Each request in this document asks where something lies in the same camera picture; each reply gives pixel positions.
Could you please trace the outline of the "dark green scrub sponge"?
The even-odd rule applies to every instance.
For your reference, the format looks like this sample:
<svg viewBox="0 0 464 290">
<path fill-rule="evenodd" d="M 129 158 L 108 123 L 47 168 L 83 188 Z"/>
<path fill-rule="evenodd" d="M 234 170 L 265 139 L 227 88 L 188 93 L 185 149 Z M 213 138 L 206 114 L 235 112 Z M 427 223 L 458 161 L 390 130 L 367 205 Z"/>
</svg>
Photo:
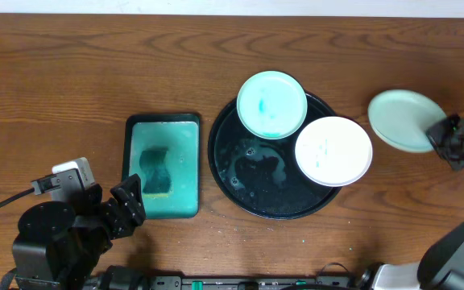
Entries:
<svg viewBox="0 0 464 290">
<path fill-rule="evenodd" d="M 143 193 L 164 194 L 172 187 L 172 178 L 167 170 L 166 147 L 151 147 L 141 153 L 139 167 L 143 172 Z"/>
</svg>

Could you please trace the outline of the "mint plate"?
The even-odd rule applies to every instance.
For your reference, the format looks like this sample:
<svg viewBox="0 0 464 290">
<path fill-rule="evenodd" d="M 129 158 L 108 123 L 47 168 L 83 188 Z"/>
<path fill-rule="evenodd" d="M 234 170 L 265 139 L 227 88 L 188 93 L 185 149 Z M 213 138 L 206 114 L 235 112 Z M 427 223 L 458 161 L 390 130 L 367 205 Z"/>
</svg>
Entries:
<svg viewBox="0 0 464 290">
<path fill-rule="evenodd" d="M 376 135 L 388 145 L 411 153 L 433 150 L 426 131 L 445 118 L 436 102 L 406 89 L 379 93 L 368 106 L 369 123 Z"/>
<path fill-rule="evenodd" d="M 301 84 L 279 71 L 259 72 L 238 91 L 236 108 L 241 123 L 262 139 L 283 139 L 303 124 L 308 102 Z"/>
</svg>

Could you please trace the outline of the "white round plate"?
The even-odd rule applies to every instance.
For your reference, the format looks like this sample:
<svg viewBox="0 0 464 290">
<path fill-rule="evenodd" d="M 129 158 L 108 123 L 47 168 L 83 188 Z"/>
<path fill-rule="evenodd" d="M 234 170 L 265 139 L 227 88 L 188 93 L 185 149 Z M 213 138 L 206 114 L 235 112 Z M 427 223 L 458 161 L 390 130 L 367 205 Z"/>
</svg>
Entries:
<svg viewBox="0 0 464 290">
<path fill-rule="evenodd" d="M 373 147 L 367 132 L 343 117 L 324 117 L 309 123 L 295 145 L 299 169 L 311 181 L 342 187 L 359 180 L 371 166 Z"/>
</svg>

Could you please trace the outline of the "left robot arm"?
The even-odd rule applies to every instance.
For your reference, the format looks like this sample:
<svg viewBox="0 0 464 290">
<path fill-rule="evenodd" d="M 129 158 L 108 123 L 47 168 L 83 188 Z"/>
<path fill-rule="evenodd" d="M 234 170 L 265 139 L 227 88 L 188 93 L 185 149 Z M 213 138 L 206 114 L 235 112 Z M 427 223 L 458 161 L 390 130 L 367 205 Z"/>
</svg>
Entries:
<svg viewBox="0 0 464 290">
<path fill-rule="evenodd" d="M 32 183 L 52 199 L 28 209 L 19 219 L 13 242 L 15 267 L 0 288 L 19 289 L 147 289 L 147 278 L 127 267 L 110 266 L 93 275 L 100 257 L 115 239 L 131 236 L 146 213 L 141 180 L 134 174 L 114 186 L 108 201 L 99 184 L 85 185 L 72 169 Z"/>
</svg>

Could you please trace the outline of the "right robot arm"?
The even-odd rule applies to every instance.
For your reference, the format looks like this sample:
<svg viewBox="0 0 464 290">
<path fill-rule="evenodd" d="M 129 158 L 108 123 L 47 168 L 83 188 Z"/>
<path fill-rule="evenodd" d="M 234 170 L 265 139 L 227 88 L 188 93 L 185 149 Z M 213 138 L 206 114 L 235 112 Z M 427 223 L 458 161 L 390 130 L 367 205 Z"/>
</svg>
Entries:
<svg viewBox="0 0 464 290">
<path fill-rule="evenodd" d="M 426 136 L 454 171 L 464 168 L 464 118 L 456 114 L 436 122 Z M 418 263 L 376 264 L 357 282 L 359 289 L 464 290 L 464 222 L 434 243 Z"/>
</svg>

